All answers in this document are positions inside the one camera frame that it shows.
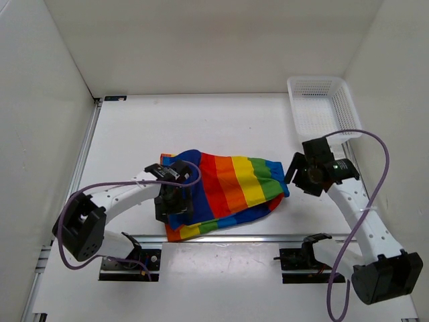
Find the rainbow striped shorts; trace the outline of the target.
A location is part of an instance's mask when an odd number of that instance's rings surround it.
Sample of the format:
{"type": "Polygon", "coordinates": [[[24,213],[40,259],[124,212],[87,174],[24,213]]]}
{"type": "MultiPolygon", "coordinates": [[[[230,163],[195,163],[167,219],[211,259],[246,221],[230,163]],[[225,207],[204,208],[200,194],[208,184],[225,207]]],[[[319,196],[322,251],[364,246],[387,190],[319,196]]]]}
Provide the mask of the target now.
{"type": "Polygon", "coordinates": [[[198,150],[160,156],[164,166],[177,160],[197,165],[201,179],[190,188],[192,218],[173,215],[165,225],[169,242],[258,221],[290,195],[281,162],[198,150]]]}

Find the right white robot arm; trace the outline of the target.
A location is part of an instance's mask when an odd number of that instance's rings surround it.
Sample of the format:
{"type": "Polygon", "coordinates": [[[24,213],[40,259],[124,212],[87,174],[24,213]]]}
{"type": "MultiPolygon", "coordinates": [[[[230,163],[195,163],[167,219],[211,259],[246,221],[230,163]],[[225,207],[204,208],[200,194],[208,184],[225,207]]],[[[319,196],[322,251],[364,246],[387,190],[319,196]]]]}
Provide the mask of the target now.
{"type": "Polygon", "coordinates": [[[309,268],[326,264],[353,285],[366,305],[411,294],[423,268],[418,253],[408,253],[388,232],[377,211],[368,204],[360,175],[347,159],[336,159],[326,138],[303,142],[285,176],[306,194],[326,193],[343,214],[360,252],[345,250],[326,233],[304,238],[301,260],[309,268]]]}

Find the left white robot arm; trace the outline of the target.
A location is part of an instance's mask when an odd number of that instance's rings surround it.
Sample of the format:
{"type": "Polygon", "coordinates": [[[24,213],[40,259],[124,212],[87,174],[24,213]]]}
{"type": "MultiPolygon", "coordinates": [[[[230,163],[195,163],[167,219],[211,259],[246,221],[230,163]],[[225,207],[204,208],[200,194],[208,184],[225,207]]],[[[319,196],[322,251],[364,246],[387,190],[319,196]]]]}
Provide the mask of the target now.
{"type": "Polygon", "coordinates": [[[138,242],[106,226],[148,200],[154,202],[156,220],[162,223],[174,215],[191,217],[191,188],[201,176],[197,165],[178,160],[170,166],[152,164],[130,181],[100,182],[76,191],[52,229],[64,265],[80,270],[96,258],[106,258],[125,268],[144,267],[138,242]]]}

